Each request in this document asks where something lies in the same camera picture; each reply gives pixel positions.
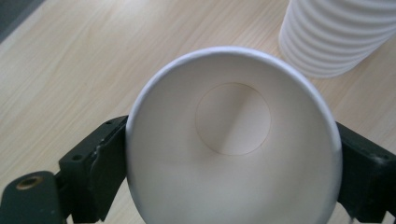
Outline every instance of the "white paper cup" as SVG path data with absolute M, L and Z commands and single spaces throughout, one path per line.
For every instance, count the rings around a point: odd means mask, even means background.
M 286 63 L 218 47 L 166 65 L 126 128 L 128 181 L 148 224 L 326 223 L 341 143 L 318 91 Z
M 335 77 L 395 33 L 394 0 L 290 0 L 279 47 L 304 75 Z

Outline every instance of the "wooden table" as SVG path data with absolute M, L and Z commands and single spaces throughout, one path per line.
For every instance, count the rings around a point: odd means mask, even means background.
M 287 0 L 46 1 L 0 45 L 0 190 L 131 109 L 161 67 L 237 45 L 280 57 Z M 336 120 L 396 153 L 396 38 L 347 74 L 312 79 Z M 329 223 L 348 223 L 337 206 Z M 124 182 L 106 223 L 144 223 Z

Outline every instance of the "stack of paper cups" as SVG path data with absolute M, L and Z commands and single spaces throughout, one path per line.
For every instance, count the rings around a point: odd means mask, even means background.
M 395 0 L 290 0 L 279 46 L 309 77 L 352 69 L 396 34 Z

